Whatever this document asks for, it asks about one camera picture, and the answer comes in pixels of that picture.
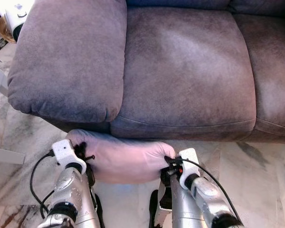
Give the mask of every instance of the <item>suede upholstery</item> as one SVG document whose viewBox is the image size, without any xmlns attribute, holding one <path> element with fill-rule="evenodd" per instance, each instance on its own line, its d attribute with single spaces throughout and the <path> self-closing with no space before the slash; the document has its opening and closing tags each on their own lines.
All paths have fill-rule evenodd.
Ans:
<svg viewBox="0 0 285 228">
<path fill-rule="evenodd" d="M 58 121 L 113 120 L 123 98 L 126 9 L 124 0 L 36 0 L 9 72 L 10 104 Z"/>
<path fill-rule="evenodd" d="M 285 19 L 234 15 L 250 55 L 256 84 L 256 126 L 259 132 L 285 142 Z"/>
<path fill-rule="evenodd" d="M 285 143 L 283 18 L 285 0 L 35 0 L 9 102 L 66 132 Z"/>
<path fill-rule="evenodd" d="M 204 10 L 225 10 L 230 0 L 127 0 L 129 6 L 170 6 Z"/>
<path fill-rule="evenodd" d="M 231 0 L 228 10 L 232 13 L 285 18 L 285 0 Z"/>
<path fill-rule="evenodd" d="M 245 41 L 229 12 L 128 9 L 123 105 L 111 133 L 208 133 L 214 140 L 225 132 L 241 139 L 255 125 L 254 88 Z"/>
</svg>

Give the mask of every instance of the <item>gray couch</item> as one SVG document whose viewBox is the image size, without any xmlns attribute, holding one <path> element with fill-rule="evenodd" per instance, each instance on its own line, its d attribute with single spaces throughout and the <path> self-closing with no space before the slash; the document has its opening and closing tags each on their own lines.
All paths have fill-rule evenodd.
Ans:
<svg viewBox="0 0 285 228">
<path fill-rule="evenodd" d="M 285 143 L 285 0 L 36 0 L 9 102 L 65 131 Z"/>
</svg>

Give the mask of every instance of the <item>black wire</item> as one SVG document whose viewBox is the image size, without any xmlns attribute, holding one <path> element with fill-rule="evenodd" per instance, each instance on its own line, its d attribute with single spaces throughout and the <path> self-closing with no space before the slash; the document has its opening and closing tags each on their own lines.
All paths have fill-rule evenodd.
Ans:
<svg viewBox="0 0 285 228">
<path fill-rule="evenodd" d="M 41 202 L 40 204 L 40 214 L 41 214 L 41 217 L 44 217 L 44 214 L 43 214 L 43 207 L 45 206 L 44 203 L 47 201 L 47 199 L 54 193 L 54 190 L 52 190 Z"/>
<path fill-rule="evenodd" d="M 33 171 L 32 171 L 31 177 L 30 177 L 30 182 L 29 182 L 30 191 L 31 191 L 32 195 L 34 196 L 34 198 L 37 200 L 37 202 L 38 202 L 40 205 L 41 205 L 42 201 L 39 199 L 39 197 L 38 197 L 38 196 L 35 194 L 35 192 L 34 192 L 34 189 L 33 189 L 33 178 L 34 178 L 34 174 L 35 174 L 36 168 L 37 168 L 37 166 L 39 165 L 39 163 L 40 163 L 43 159 L 45 159 L 46 157 L 49 157 L 49 156 L 51 156 L 51 155 L 48 153 L 48 154 L 44 155 L 42 158 L 40 158 L 40 159 L 38 160 L 38 162 L 36 163 L 36 165 L 35 165 L 34 168 L 33 168 Z M 43 209 L 46 210 L 46 212 L 48 213 L 47 207 L 46 207 L 45 205 L 43 205 L 42 207 L 43 207 Z"/>
<path fill-rule="evenodd" d="M 175 159 L 171 159 L 171 161 L 169 161 L 169 163 L 175 163 L 175 162 L 173 162 L 173 161 L 175 161 L 175 160 L 177 160 L 177 161 L 182 161 L 182 162 L 189 162 L 189 163 L 192 163 L 192 164 L 196 165 L 197 167 L 199 167 L 201 170 L 203 170 L 205 173 L 207 173 L 207 174 L 214 180 L 214 182 L 219 186 L 219 188 L 222 190 L 222 192 L 224 193 L 224 195 L 225 195 L 225 197 L 226 197 L 228 203 L 230 204 L 230 206 L 231 206 L 231 208 L 232 208 L 232 210 L 233 210 L 235 216 L 237 217 L 238 221 L 239 221 L 241 224 L 243 224 L 241 218 L 239 217 L 239 215 L 238 215 L 238 213 L 237 213 L 237 210 L 235 209 L 235 207 L 234 207 L 234 205 L 233 205 L 231 199 L 229 198 L 228 194 L 226 193 L 225 189 L 224 189 L 223 186 L 219 183 L 219 181 L 218 181 L 214 176 L 212 176 L 212 174 L 211 174 L 209 171 L 207 171 L 207 170 L 206 170 L 205 168 L 203 168 L 201 165 L 199 165 L 199 164 L 197 164 L 197 163 L 195 163 L 195 162 L 193 162 L 193 161 L 191 161 L 191 160 L 189 160 L 189 159 L 175 158 Z"/>
</svg>

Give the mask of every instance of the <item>robotic arm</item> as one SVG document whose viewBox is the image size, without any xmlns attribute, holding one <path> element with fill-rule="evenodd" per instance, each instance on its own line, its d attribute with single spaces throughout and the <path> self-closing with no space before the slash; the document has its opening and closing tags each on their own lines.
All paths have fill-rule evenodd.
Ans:
<svg viewBox="0 0 285 228">
<path fill-rule="evenodd" d="M 59 141 L 52 148 L 63 170 L 54 188 L 49 213 L 38 228 L 102 228 L 96 212 L 93 173 L 76 157 L 69 140 Z"/>
<path fill-rule="evenodd" d="M 101 207 L 93 191 L 95 179 L 90 166 L 76 156 L 67 139 L 52 148 L 63 170 L 48 215 L 38 228 L 104 228 L 97 214 Z M 171 165 L 161 171 L 159 190 L 151 196 L 149 228 L 162 228 L 169 213 L 173 228 L 243 228 L 220 190 L 200 177 L 198 167 L 189 162 L 198 164 L 195 150 L 184 150 L 180 156 L 181 159 L 166 157 Z"/>
<path fill-rule="evenodd" d="M 194 149 L 180 152 L 198 164 Z M 243 228 L 214 184 L 200 177 L 198 167 L 184 161 L 162 170 L 161 184 L 150 201 L 149 228 L 162 228 L 172 213 L 173 228 Z"/>
</svg>

